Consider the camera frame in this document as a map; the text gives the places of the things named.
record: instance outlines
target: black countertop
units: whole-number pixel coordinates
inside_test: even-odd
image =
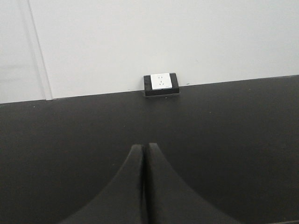
[[[202,197],[251,224],[299,220],[299,76],[0,105],[0,223],[54,224],[134,143],[157,142]]]

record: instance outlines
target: white outlet faceplate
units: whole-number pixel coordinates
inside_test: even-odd
[[[171,79],[169,73],[150,75],[151,88],[153,90],[171,89]]]

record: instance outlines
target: wall socket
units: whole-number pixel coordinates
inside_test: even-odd
[[[150,75],[152,90],[171,89],[172,83],[170,73]]]
[[[147,75],[143,76],[143,79],[145,97],[179,94],[178,79],[175,73]]]

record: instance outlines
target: white wall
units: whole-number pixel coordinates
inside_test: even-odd
[[[19,5],[0,1],[0,103],[45,99]]]
[[[0,3],[0,99],[39,99],[12,2]],[[143,75],[163,72],[176,72],[180,85],[299,74],[298,0],[29,3],[42,53],[37,73],[54,98],[141,90]]]

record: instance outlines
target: electrical outlet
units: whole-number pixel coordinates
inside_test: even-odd
[[[143,76],[144,96],[164,96],[179,94],[178,79],[175,73]]]
[[[150,75],[152,90],[171,89],[172,83],[170,73]]]

